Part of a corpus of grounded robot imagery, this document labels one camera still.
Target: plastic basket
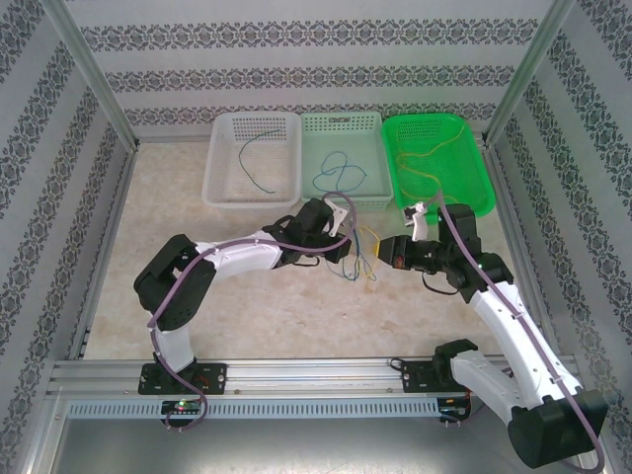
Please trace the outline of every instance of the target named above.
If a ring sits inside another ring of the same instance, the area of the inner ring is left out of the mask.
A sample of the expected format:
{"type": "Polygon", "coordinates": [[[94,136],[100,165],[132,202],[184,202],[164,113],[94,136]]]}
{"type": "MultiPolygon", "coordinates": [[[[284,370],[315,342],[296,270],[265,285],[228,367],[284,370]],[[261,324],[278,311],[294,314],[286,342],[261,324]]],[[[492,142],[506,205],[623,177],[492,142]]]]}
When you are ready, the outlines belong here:
{"type": "MultiPolygon", "coordinates": [[[[439,189],[447,203],[469,204],[477,216],[494,208],[496,197],[470,127],[452,114],[389,118],[382,127],[395,200],[399,208],[427,200],[439,189]]],[[[428,223],[436,223],[437,205],[428,223]]]]}
{"type": "Polygon", "coordinates": [[[203,201],[231,209],[291,207],[300,199],[300,135],[297,114],[232,113],[216,118],[204,171],[203,201]],[[268,193],[240,165],[242,148],[243,167],[268,193]]]}
{"type": "MultiPolygon", "coordinates": [[[[384,210],[393,199],[393,188],[380,136],[381,115],[378,112],[345,112],[303,114],[300,117],[303,200],[320,198],[324,191],[335,191],[338,185],[339,191],[352,198],[358,211],[384,210]],[[340,170],[322,174],[324,163],[328,171],[345,161],[351,167],[342,177],[340,170]],[[359,169],[366,173],[361,184],[359,169]]],[[[341,198],[332,201],[345,204],[341,198]]]]}

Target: green plastic basket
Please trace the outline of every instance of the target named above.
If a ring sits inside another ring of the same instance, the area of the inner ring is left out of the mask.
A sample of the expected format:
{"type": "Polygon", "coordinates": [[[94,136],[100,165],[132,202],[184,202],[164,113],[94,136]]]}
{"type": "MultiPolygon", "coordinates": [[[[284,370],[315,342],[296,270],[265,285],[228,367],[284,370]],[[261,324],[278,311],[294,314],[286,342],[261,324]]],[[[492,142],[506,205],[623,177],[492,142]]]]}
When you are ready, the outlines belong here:
{"type": "MultiPolygon", "coordinates": [[[[439,184],[447,203],[468,204],[479,217],[494,208],[492,184],[463,118],[452,114],[396,116],[384,122],[382,138],[400,209],[428,200],[439,184]]],[[[433,204],[426,214],[427,223],[436,224],[436,213],[433,204]]]]}

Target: floral patterned wall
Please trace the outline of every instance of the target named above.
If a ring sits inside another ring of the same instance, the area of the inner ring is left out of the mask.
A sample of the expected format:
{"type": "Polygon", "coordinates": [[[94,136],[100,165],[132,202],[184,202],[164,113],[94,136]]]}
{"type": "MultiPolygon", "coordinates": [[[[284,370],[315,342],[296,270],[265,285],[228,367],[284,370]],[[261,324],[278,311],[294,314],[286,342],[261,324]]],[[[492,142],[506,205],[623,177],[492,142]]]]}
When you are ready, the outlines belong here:
{"type": "Polygon", "coordinates": [[[551,0],[72,0],[140,138],[225,112],[451,112],[482,131],[551,0]]]}
{"type": "Polygon", "coordinates": [[[66,358],[127,154],[35,0],[0,1],[0,473],[66,358]]]}
{"type": "Polygon", "coordinates": [[[632,472],[632,2],[578,2],[496,144],[564,354],[632,472]]]}

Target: purple cable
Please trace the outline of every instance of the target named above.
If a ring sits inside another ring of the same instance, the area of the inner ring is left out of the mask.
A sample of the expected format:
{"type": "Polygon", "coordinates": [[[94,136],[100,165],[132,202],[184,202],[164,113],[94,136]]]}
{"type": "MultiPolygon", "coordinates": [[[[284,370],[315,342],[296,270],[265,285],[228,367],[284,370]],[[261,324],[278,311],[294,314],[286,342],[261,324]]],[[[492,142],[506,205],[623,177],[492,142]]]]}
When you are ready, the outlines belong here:
{"type": "MultiPolygon", "coordinates": [[[[331,191],[329,193],[325,193],[323,195],[323,199],[325,199],[325,198],[327,198],[329,196],[340,196],[341,198],[343,198],[347,202],[347,204],[349,205],[349,209],[350,209],[350,213],[351,213],[351,217],[352,217],[351,228],[349,229],[349,232],[345,235],[345,237],[343,237],[343,239],[340,242],[338,242],[336,244],[333,244],[333,245],[329,245],[327,247],[321,247],[319,249],[312,249],[312,248],[308,248],[308,247],[300,247],[298,245],[285,244],[285,243],[282,243],[282,242],[278,242],[276,240],[266,240],[266,239],[237,239],[237,240],[232,240],[230,242],[224,242],[224,243],[218,244],[217,246],[202,252],[197,257],[195,257],[193,260],[191,260],[191,262],[187,265],[187,267],[178,276],[178,278],[176,279],[176,282],[171,287],[169,292],[167,292],[167,296],[165,296],[165,299],[162,300],[162,303],[160,303],[160,306],[158,306],[158,309],[156,310],[156,312],[149,319],[149,322],[147,323],[147,327],[149,328],[149,332],[150,332],[150,335],[151,335],[151,344],[154,347],[154,352],[156,353],[156,358],[162,364],[162,366],[165,367],[165,370],[167,371],[167,373],[169,373],[169,375],[171,375],[176,380],[178,380],[181,384],[183,384],[185,387],[187,387],[188,389],[190,389],[191,391],[193,391],[194,393],[199,395],[199,398],[200,398],[200,400],[201,400],[201,402],[203,404],[203,410],[202,410],[201,415],[198,418],[196,418],[195,420],[193,420],[192,422],[190,422],[185,427],[179,427],[178,428],[179,432],[184,432],[186,430],[190,430],[191,428],[194,428],[196,425],[200,424],[204,420],[204,418],[206,417],[206,413],[208,413],[208,400],[206,399],[206,396],[204,395],[204,392],[202,390],[198,389],[194,385],[190,384],[187,380],[182,378],[180,375],[178,375],[178,373],[175,370],[173,370],[169,366],[167,361],[163,358],[163,356],[162,356],[162,354],[160,352],[160,348],[158,347],[158,340],[156,338],[156,331],[155,331],[156,325],[158,324],[158,319],[160,319],[160,316],[162,316],[162,314],[165,312],[165,309],[167,309],[167,306],[169,305],[169,303],[173,299],[174,295],[176,294],[176,292],[178,291],[180,286],[182,286],[185,278],[191,272],[191,270],[201,260],[203,260],[206,256],[208,256],[210,254],[213,254],[213,253],[216,253],[216,252],[219,252],[220,250],[224,250],[224,249],[227,249],[229,247],[234,247],[235,245],[262,244],[262,245],[274,245],[276,247],[281,247],[281,248],[288,249],[288,250],[296,250],[298,252],[304,252],[304,253],[308,253],[308,254],[321,254],[321,253],[329,252],[330,250],[334,250],[334,249],[337,249],[337,248],[342,247],[343,245],[345,245],[345,243],[349,239],[351,239],[352,235],[354,235],[354,230],[356,229],[356,220],[357,220],[356,206],[354,205],[352,200],[347,195],[345,195],[343,193],[340,193],[338,191],[331,191]]],[[[167,430],[170,430],[172,428],[172,426],[169,425],[169,419],[170,419],[171,415],[172,415],[172,413],[169,413],[167,415],[167,418],[165,419],[165,425],[167,426],[167,430]]]]}
{"type": "Polygon", "coordinates": [[[450,217],[449,213],[447,212],[447,207],[445,206],[445,200],[443,199],[443,193],[441,192],[441,190],[439,190],[438,193],[436,193],[436,196],[434,196],[433,199],[431,199],[431,201],[436,201],[436,200],[438,200],[439,205],[441,207],[441,210],[443,211],[443,218],[445,219],[445,223],[449,227],[450,232],[452,233],[452,236],[454,237],[454,240],[456,241],[457,245],[461,249],[461,252],[463,252],[463,255],[465,256],[467,261],[470,263],[472,268],[476,271],[476,273],[492,289],[492,291],[494,291],[494,293],[496,293],[498,298],[503,302],[503,304],[505,304],[509,308],[509,310],[511,311],[512,315],[515,316],[515,318],[519,321],[520,326],[522,326],[522,329],[524,329],[524,332],[526,333],[526,335],[531,340],[531,343],[533,344],[533,346],[535,347],[535,350],[537,351],[538,355],[540,356],[540,358],[544,362],[544,365],[546,365],[546,369],[553,376],[553,380],[555,381],[557,386],[560,388],[560,390],[562,391],[562,393],[564,394],[564,396],[568,400],[569,404],[573,408],[573,411],[575,412],[577,417],[580,419],[580,422],[582,423],[582,426],[584,427],[584,429],[588,433],[589,438],[591,439],[592,444],[594,445],[594,450],[596,451],[596,457],[597,457],[596,466],[594,468],[592,468],[592,469],[585,469],[583,467],[576,466],[576,465],[568,462],[567,460],[563,460],[562,464],[564,464],[565,466],[567,466],[567,467],[569,467],[569,468],[571,468],[571,469],[573,469],[573,470],[575,470],[577,472],[583,473],[583,474],[596,474],[596,473],[601,472],[603,470],[603,467],[605,466],[605,456],[604,456],[604,453],[603,453],[603,447],[601,446],[601,443],[599,442],[599,439],[598,439],[596,433],[594,432],[593,427],[591,426],[591,423],[586,418],[586,415],[584,415],[584,412],[582,412],[582,409],[578,405],[577,401],[575,401],[575,399],[571,395],[571,392],[569,392],[568,388],[566,388],[566,385],[564,385],[564,383],[562,383],[562,380],[560,378],[560,374],[555,369],[555,365],[553,365],[553,362],[551,362],[551,360],[547,356],[547,354],[544,351],[544,349],[542,348],[542,346],[540,346],[539,341],[535,337],[535,334],[533,334],[533,331],[531,330],[529,325],[526,323],[526,321],[524,321],[524,318],[522,318],[520,316],[520,312],[509,301],[509,299],[499,290],[499,288],[490,280],[490,278],[487,276],[487,274],[485,274],[485,272],[483,272],[479,268],[478,262],[476,262],[474,257],[472,257],[472,254],[470,254],[469,251],[467,250],[467,247],[465,246],[465,243],[463,243],[463,240],[461,239],[461,236],[458,235],[458,231],[456,230],[456,226],[454,225],[454,222],[452,222],[452,218],[450,217]]]}

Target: purple wire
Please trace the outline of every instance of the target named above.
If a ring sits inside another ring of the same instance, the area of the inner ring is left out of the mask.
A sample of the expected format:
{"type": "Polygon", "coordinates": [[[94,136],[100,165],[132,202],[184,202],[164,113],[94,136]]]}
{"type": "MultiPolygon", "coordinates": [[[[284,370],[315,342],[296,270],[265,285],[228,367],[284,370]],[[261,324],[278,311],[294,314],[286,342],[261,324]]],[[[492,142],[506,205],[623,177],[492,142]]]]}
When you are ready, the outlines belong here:
{"type": "MultiPolygon", "coordinates": [[[[304,252],[308,254],[321,254],[321,253],[329,252],[330,250],[335,250],[345,245],[345,243],[351,239],[352,235],[354,235],[354,230],[356,230],[356,220],[357,220],[356,206],[347,195],[340,193],[338,191],[331,191],[329,193],[325,193],[323,195],[323,199],[328,198],[329,196],[340,196],[341,198],[343,198],[349,205],[349,209],[350,209],[350,213],[352,217],[352,224],[349,229],[349,232],[345,235],[345,237],[343,237],[343,239],[340,242],[337,242],[336,244],[333,244],[333,245],[329,245],[327,247],[321,247],[319,249],[313,249],[309,247],[300,247],[298,245],[285,244],[283,242],[278,242],[276,240],[267,240],[267,239],[237,239],[237,240],[232,240],[229,242],[223,242],[221,244],[218,244],[213,248],[205,250],[204,252],[199,254],[197,257],[195,257],[193,260],[191,260],[191,262],[187,265],[187,267],[178,276],[178,278],[176,279],[176,282],[171,287],[169,292],[167,292],[167,296],[165,296],[165,299],[162,300],[162,303],[160,303],[160,306],[158,306],[158,309],[156,310],[156,312],[149,319],[149,322],[147,323],[147,327],[150,330],[149,332],[151,335],[151,344],[154,347],[156,358],[162,364],[162,366],[165,367],[165,370],[167,371],[167,373],[169,373],[169,375],[171,375],[173,378],[178,380],[185,387],[187,387],[188,389],[190,389],[191,391],[199,395],[199,398],[203,404],[203,409],[200,416],[196,418],[195,420],[193,420],[192,422],[190,422],[185,427],[178,427],[179,432],[190,430],[191,428],[194,428],[196,425],[200,424],[204,420],[204,418],[206,417],[206,413],[208,413],[208,400],[206,399],[206,396],[204,395],[204,392],[202,390],[198,389],[194,385],[190,384],[187,380],[182,378],[180,375],[178,375],[178,373],[169,366],[165,358],[162,356],[162,353],[160,352],[160,348],[158,347],[158,339],[156,337],[156,331],[155,331],[156,325],[158,324],[158,319],[160,319],[162,314],[165,312],[165,310],[167,309],[167,306],[173,299],[174,295],[176,294],[180,286],[182,286],[185,278],[191,272],[191,270],[206,256],[219,252],[220,250],[224,250],[229,247],[234,247],[235,245],[262,244],[262,245],[274,245],[276,247],[281,247],[281,248],[289,249],[289,250],[296,250],[298,252],[304,252]]],[[[169,419],[171,415],[172,414],[169,413],[167,415],[167,418],[165,419],[165,425],[167,426],[167,430],[170,430],[171,428],[173,428],[171,425],[169,425],[169,419]]]]}
{"type": "Polygon", "coordinates": [[[521,317],[520,312],[509,301],[509,299],[499,290],[499,288],[490,280],[487,274],[479,268],[478,262],[476,262],[474,257],[472,257],[472,254],[470,254],[469,251],[467,250],[467,247],[465,246],[465,243],[461,239],[461,236],[458,235],[458,231],[456,230],[456,226],[454,225],[454,222],[452,222],[452,218],[450,217],[450,214],[447,212],[447,207],[445,206],[445,200],[443,199],[443,193],[441,192],[441,190],[439,190],[438,193],[436,193],[436,196],[432,199],[432,201],[434,200],[438,200],[441,210],[443,211],[443,218],[445,219],[445,223],[449,227],[450,232],[452,233],[452,236],[454,237],[454,240],[456,241],[457,245],[461,249],[461,252],[463,252],[463,255],[465,256],[467,261],[470,263],[472,268],[476,271],[476,273],[492,289],[492,291],[496,293],[498,298],[503,302],[503,304],[505,304],[509,308],[512,315],[515,316],[515,318],[519,321],[520,326],[522,326],[522,329],[531,340],[531,343],[533,344],[538,355],[544,362],[544,365],[546,365],[546,369],[553,376],[553,380],[555,380],[555,383],[557,384],[557,386],[560,387],[560,390],[562,391],[562,393],[568,400],[569,404],[573,408],[573,411],[575,412],[577,417],[580,419],[582,426],[588,433],[589,438],[591,439],[592,444],[594,445],[594,450],[596,451],[596,457],[597,457],[596,466],[594,468],[585,469],[583,467],[576,466],[568,462],[567,460],[563,460],[562,463],[565,466],[577,472],[581,472],[583,474],[596,474],[598,472],[601,472],[603,468],[605,467],[605,456],[603,453],[603,447],[601,446],[601,443],[599,442],[599,439],[596,433],[594,432],[593,427],[591,426],[591,423],[586,418],[586,415],[584,415],[584,412],[582,412],[582,409],[578,405],[577,401],[571,395],[571,392],[568,390],[568,388],[566,388],[566,385],[564,385],[564,383],[560,379],[560,374],[555,369],[555,365],[553,365],[553,362],[551,362],[551,360],[549,359],[548,355],[546,354],[546,352],[540,345],[539,341],[535,337],[535,334],[533,333],[529,325],[526,323],[526,321],[524,321],[524,318],[521,317]]]}

